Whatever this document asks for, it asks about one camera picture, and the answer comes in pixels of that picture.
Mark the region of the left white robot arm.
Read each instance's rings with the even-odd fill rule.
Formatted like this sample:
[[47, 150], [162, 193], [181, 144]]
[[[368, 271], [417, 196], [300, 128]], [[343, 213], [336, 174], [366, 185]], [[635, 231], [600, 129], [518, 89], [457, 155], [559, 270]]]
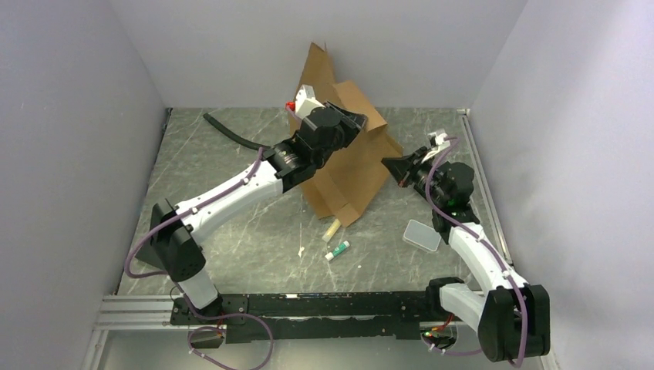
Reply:
[[149, 245], [166, 275], [189, 299], [191, 314], [210, 324], [220, 317], [222, 297], [206, 271], [201, 243], [237, 212], [279, 196], [314, 177], [329, 157], [349, 146], [367, 117], [330, 102], [295, 103], [299, 128], [286, 140], [258, 150], [246, 170], [192, 199], [153, 208], [148, 233], [136, 245]]

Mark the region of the brown cardboard box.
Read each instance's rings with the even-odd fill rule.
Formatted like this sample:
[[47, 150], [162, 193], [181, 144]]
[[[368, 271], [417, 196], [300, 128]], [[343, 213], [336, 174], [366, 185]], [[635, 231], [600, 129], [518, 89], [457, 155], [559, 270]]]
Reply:
[[337, 82], [332, 58], [311, 43], [298, 83], [313, 87], [319, 101], [367, 117], [364, 130], [345, 149], [334, 152], [313, 178], [300, 185], [319, 218], [333, 216], [347, 227], [364, 213], [389, 177], [385, 157], [400, 157], [403, 147], [388, 131], [387, 122], [352, 81]]

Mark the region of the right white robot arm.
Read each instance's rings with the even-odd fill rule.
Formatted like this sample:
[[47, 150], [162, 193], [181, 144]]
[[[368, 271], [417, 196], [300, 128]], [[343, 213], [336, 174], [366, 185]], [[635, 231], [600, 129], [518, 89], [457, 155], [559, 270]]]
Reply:
[[529, 284], [499, 254], [485, 235], [470, 205], [474, 169], [450, 162], [421, 147], [383, 166], [400, 187], [413, 188], [431, 207], [433, 229], [468, 266], [481, 293], [457, 277], [430, 281], [427, 314], [443, 320], [449, 314], [477, 334], [482, 352], [492, 362], [519, 366], [525, 358], [551, 350], [550, 297], [539, 284]]

